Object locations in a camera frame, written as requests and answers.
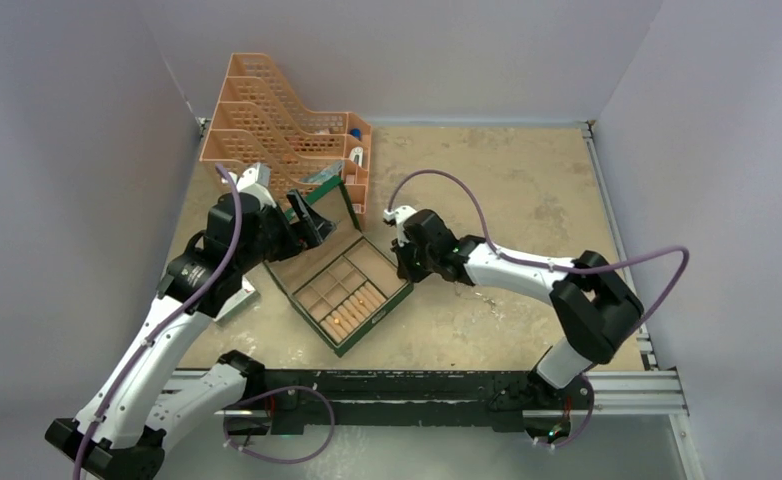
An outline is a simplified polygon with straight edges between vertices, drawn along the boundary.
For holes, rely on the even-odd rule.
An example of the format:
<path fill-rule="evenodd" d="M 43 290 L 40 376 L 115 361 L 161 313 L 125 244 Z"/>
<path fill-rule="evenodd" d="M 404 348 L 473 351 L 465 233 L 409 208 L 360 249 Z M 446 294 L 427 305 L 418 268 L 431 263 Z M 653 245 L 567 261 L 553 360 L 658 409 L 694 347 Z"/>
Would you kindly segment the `green jewelry box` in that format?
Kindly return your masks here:
<path fill-rule="evenodd" d="M 328 180 L 305 200 L 336 224 L 335 232 L 317 248 L 264 266 L 292 308 L 341 358 L 411 294 L 413 284 L 400 279 L 396 264 L 364 235 L 341 179 Z"/>

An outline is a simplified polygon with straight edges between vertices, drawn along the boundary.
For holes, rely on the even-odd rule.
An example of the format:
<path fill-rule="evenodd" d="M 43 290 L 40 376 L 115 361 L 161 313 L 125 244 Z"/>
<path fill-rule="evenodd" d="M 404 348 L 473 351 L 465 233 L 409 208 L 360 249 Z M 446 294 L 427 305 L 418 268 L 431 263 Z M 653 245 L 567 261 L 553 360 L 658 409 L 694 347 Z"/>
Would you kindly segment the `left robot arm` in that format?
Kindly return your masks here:
<path fill-rule="evenodd" d="M 335 231 L 297 191 L 290 218 L 259 186 L 238 187 L 209 209 L 203 230 L 168 263 L 149 312 L 120 363 L 72 418 L 57 418 L 45 439 L 74 464 L 75 479 L 152 479 L 174 445 L 223 407 L 251 409 L 281 393 L 263 364 L 236 350 L 167 401 L 162 389 L 199 335 L 264 261 L 291 259 Z"/>

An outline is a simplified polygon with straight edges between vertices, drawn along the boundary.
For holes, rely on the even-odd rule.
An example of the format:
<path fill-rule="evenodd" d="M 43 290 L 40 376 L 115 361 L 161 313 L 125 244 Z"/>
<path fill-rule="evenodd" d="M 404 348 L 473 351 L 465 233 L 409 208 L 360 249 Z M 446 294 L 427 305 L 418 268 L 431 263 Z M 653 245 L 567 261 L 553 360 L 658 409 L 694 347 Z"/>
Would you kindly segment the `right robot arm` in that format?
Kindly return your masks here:
<path fill-rule="evenodd" d="M 397 275 L 418 283 L 435 274 L 451 283 L 507 290 L 551 306 L 563 338 L 538 361 L 528 381 L 531 399 L 551 407 L 575 377 L 609 363 L 644 313 L 625 281 L 597 252 L 553 258 L 490 246 L 475 235 L 456 237 L 430 209 L 401 206 L 383 213 L 396 230 Z"/>

